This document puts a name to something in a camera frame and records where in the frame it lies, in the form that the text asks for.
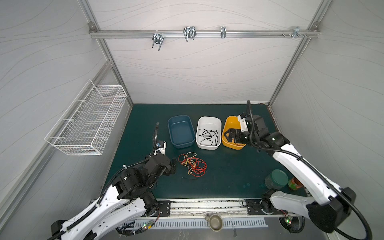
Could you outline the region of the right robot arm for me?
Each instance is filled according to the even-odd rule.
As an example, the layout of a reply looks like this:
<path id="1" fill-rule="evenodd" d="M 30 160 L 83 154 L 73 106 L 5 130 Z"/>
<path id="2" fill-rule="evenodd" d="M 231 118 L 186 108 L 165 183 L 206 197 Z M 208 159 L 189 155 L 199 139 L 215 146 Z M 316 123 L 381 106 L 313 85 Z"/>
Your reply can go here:
<path id="1" fill-rule="evenodd" d="M 282 164 L 309 191 L 310 197 L 286 194 L 271 189 L 263 195 L 260 202 L 262 210 L 269 214 L 271 209 L 285 210 L 308 218 L 325 233 L 336 232 L 348 240 L 353 237 L 339 229 L 352 212 L 360 219 L 367 240 L 373 239 L 371 227 L 363 214 L 355 206 L 356 193 L 349 187 L 342 188 L 331 181 L 310 162 L 308 162 L 291 142 L 281 133 L 270 133 L 264 119 L 252 112 L 247 101 L 246 112 L 237 116 L 240 127 L 224 132 L 229 142 L 247 144 L 258 151 L 265 151 Z"/>

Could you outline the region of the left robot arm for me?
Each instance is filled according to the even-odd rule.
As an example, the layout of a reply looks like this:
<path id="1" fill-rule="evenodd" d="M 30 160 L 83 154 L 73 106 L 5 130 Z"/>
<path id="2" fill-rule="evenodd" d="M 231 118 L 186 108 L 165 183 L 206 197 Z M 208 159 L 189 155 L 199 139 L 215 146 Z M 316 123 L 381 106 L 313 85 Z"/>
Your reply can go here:
<path id="1" fill-rule="evenodd" d="M 158 140 L 158 131 L 156 125 L 149 156 L 123 166 L 103 187 L 101 195 L 79 214 L 51 225 L 52 240 L 99 240 L 122 224 L 157 211 L 159 203 L 152 190 L 161 176 L 175 172 L 165 154 L 167 143 Z"/>

